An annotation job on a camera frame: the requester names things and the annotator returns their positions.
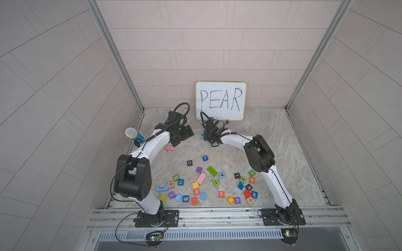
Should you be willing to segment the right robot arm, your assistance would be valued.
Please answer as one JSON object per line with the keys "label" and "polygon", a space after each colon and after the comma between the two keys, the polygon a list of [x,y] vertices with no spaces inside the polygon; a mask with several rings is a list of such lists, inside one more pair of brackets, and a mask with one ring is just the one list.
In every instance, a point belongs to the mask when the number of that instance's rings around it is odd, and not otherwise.
{"label": "right robot arm", "polygon": [[244,150],[251,168],[261,173],[274,197],[275,209],[261,209],[259,216],[271,223],[282,225],[305,225],[302,210],[296,200],[287,191],[275,166],[275,155],[263,136],[244,136],[225,127],[218,127],[218,122],[208,119],[202,123],[204,140],[211,144],[228,144]]}

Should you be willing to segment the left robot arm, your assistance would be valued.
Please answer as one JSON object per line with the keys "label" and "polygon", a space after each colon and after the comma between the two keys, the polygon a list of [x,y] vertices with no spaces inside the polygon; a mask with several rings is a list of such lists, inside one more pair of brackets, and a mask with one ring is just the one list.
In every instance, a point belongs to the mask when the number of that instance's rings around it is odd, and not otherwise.
{"label": "left robot arm", "polygon": [[177,146],[194,135],[191,127],[186,125],[188,112],[180,114],[176,109],[170,111],[166,122],[156,125],[147,139],[135,128],[127,128],[125,131],[138,149],[118,158],[116,174],[111,181],[111,195],[115,192],[127,198],[127,202],[133,201],[139,205],[140,222],[137,226],[158,227],[164,222],[163,202],[151,192],[151,163],[168,144]]}

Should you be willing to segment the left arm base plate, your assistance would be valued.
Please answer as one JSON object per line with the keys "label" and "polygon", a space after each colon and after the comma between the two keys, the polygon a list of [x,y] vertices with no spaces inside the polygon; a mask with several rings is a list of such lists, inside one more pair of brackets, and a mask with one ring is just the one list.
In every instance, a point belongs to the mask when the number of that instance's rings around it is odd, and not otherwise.
{"label": "left arm base plate", "polygon": [[148,214],[139,211],[134,219],[136,228],[158,228],[158,227],[177,227],[179,220],[179,210],[162,210],[156,214]]}

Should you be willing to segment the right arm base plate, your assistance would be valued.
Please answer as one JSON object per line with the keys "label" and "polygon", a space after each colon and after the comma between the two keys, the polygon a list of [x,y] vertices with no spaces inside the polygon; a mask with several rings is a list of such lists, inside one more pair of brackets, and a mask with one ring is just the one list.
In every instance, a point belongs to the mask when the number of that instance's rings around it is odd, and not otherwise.
{"label": "right arm base plate", "polygon": [[261,209],[258,212],[263,219],[264,225],[305,225],[306,221],[303,212],[300,208],[296,209],[281,209],[268,208]]}

